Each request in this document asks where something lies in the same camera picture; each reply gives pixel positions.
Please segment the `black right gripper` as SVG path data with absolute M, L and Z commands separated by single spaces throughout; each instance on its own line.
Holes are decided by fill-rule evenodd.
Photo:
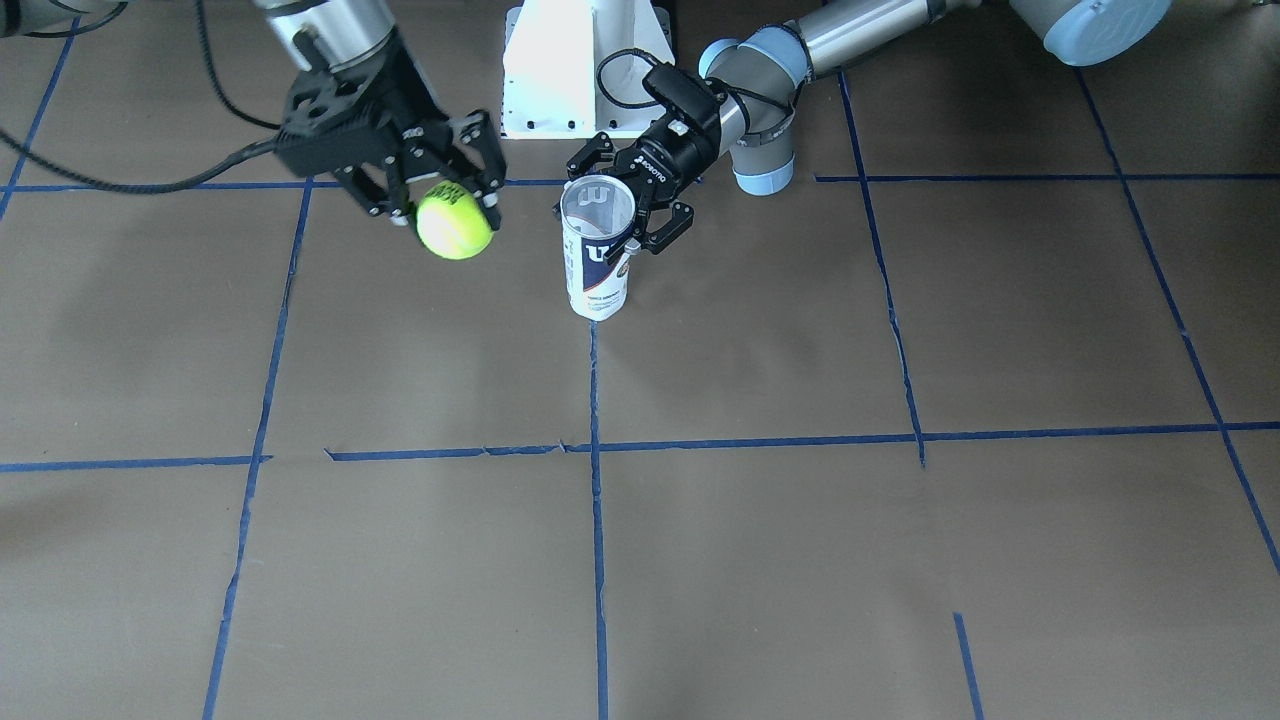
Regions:
M 411 223 L 408 183 L 439 176 L 471 195 L 490 231 L 502 225 L 507 160 L 492 114 L 449 119 L 403 45 L 344 70 L 298 74 L 274 152 L 298 177 L 333 176 L 370 217 Z

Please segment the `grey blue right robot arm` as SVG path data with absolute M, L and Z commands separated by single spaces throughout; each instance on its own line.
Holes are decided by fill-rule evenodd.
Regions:
M 407 224 L 410 186 L 442 177 L 466 188 L 493 231 L 507 163 L 490 114 L 448 115 L 383 1 L 261 1 L 298 67 L 276 132 L 296 176 L 330 176 L 372 217 Z

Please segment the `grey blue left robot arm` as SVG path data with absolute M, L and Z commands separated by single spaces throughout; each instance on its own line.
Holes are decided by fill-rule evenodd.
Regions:
M 566 164 L 568 190 L 602 178 L 620 191 L 620 228 L 595 233 L 602 259 L 666 250 L 692 222 L 680 195 L 723 155 L 744 188 L 785 187 L 803 88 L 956 9 L 955 1 L 832 1 L 744 41 L 710 45 L 694 73 L 639 51 L 649 65 L 643 88 L 660 117 L 631 146 L 602 132 Z

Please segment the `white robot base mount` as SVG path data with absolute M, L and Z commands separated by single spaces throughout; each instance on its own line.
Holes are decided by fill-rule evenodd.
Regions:
M 512 140 L 636 138 L 660 115 L 636 56 L 675 59 L 675 17 L 663 1 L 522 1 L 506 13 L 500 132 Z

